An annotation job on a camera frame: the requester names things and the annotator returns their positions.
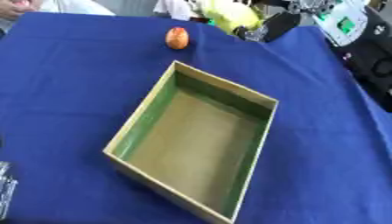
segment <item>yellow object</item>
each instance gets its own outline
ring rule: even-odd
[[[232,34],[238,26],[254,30],[262,21],[247,5],[228,0],[202,1],[201,9],[205,17],[212,18],[227,34]]]

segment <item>person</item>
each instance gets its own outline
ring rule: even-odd
[[[28,11],[115,15],[92,0],[0,0],[0,30],[8,32],[15,21]]]

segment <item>green light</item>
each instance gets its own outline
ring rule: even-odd
[[[340,22],[338,22],[338,28],[345,34],[348,34],[355,27],[355,23],[351,21],[348,17],[344,17]]]

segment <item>metal part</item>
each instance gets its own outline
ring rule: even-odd
[[[266,25],[263,25],[260,28],[257,28],[254,31],[246,31],[245,32],[245,40],[248,41],[263,41],[265,35],[268,33],[268,27]]]
[[[18,181],[10,175],[10,168],[10,163],[0,162],[0,221],[7,216],[12,194],[18,184]]]

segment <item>red apple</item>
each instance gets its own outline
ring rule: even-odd
[[[172,49],[184,49],[189,44],[189,34],[182,27],[174,27],[166,33],[166,44]]]

